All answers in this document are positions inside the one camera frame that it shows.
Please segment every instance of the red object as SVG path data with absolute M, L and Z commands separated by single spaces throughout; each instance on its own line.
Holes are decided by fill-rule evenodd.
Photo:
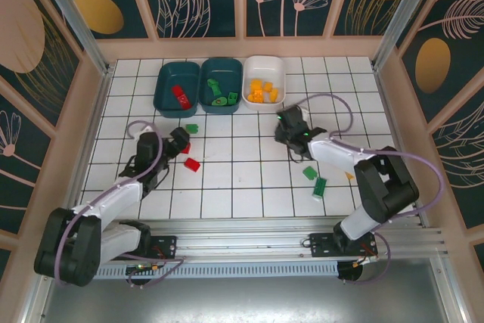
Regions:
M 172 92 L 176 96 L 181 107 L 183 107 L 183 110 L 188 110 L 191 107 L 187 95 L 183 92 L 183 89 L 179 85 L 174 85 L 172 87 Z
M 184 165 L 196 172 L 200 168 L 200 163 L 198 163 L 196 160 L 193 160 L 191 158 L 188 158 L 187 161 L 184 163 Z
M 180 153 L 188 154 L 190 153 L 190 148 L 191 148 L 191 144 L 188 143 L 187 147 L 184 150 L 182 150 Z

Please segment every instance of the teal bin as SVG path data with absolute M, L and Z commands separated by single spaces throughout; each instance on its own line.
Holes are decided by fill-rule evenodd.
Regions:
M 200 66 L 194 62 L 170 62 L 161 67 L 157 87 L 154 92 L 153 106 L 161 116 L 185 118 L 197 112 Z M 172 87 L 179 85 L 190 101 L 191 108 L 183 110 Z
M 200 71 L 200 91 L 198 99 L 207 113 L 230 114 L 237 111 L 242 93 L 242 63 L 234 58 L 209 58 L 202 64 Z M 207 80 L 214 79 L 219 83 L 221 95 L 215 96 Z M 219 98 L 228 98 L 229 92 L 237 93 L 235 104 L 225 106 L 212 106 L 212 102 Z

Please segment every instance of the white tile floor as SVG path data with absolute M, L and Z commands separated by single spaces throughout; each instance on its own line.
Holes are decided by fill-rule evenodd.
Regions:
M 197 114 L 188 119 L 160 116 L 153 107 L 154 89 L 163 62 L 170 61 L 174 60 L 118 61 L 85 179 L 83 202 L 109 188 L 135 153 L 135 143 L 126 135 L 127 124 L 147 120 L 155 122 L 163 135 L 177 126 L 198 124 L 189 157 L 202 166 L 192 172 L 182 164 L 187 156 L 178 156 L 170 163 L 166 180 L 141 203 L 125 210 L 123 218 L 345 216 L 361 204 L 355 181 L 350 182 L 342 170 L 315 161 L 290 161 L 285 146 L 273 139 L 278 121 L 273 113 L 256 113 L 241 104 L 234 115 L 205 114 L 199 106 Z M 189 61 L 202 64 L 204 59 Z M 393 145 L 366 57 L 290 57 L 284 64 L 288 92 L 284 106 L 317 92 L 334 92 L 355 112 L 355 125 L 345 140 L 372 148 Z M 306 107 L 312 127 L 331 131 L 343 129 L 349 122 L 347 110 L 329 98 L 312 99 Z M 303 175 L 307 166 L 327 179 L 323 203 L 312 198 L 314 181 Z

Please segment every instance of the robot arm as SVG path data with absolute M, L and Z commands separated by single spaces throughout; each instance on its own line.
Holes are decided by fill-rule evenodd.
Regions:
M 334 226 L 334 242 L 344 252 L 353 241 L 415 202 L 418 189 L 401 157 L 345 148 L 334 143 L 326 130 L 309 129 L 306 115 L 307 111 L 296 105 L 278 112 L 275 140 L 302 157 L 329 163 L 356 177 L 361 206 Z M 382 175 L 388 177 L 385 182 Z
M 85 286 L 95 276 L 99 265 L 131 252 L 145 256 L 150 247 L 150 229 L 136 221 L 113 222 L 126 208 L 145 198 L 158 184 L 158 174 L 168 169 L 168 162 L 183 151 L 189 134 L 183 128 L 171 132 L 173 140 L 163 139 L 163 150 L 158 164 L 144 177 L 126 185 L 148 169 L 158 154 L 158 137 L 151 128 L 144 129 L 137 137 L 136 155 L 114 182 L 118 188 L 107 194 L 87 212 L 83 213 L 70 232 L 60 259 L 60 278 L 67 283 Z M 66 210 L 57 208 L 48 218 L 37 251 L 34 270 L 41 275 L 54 277 L 54 260 L 67 224 L 85 208 L 80 205 Z

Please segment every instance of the metal floor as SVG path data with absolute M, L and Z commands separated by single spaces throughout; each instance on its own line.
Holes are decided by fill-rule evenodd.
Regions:
M 369 266 L 381 269 L 385 262 Z M 53 287 L 47 323 L 446 322 L 425 259 L 396 260 L 376 284 L 335 277 L 172 279 L 147 290 L 124 281 Z

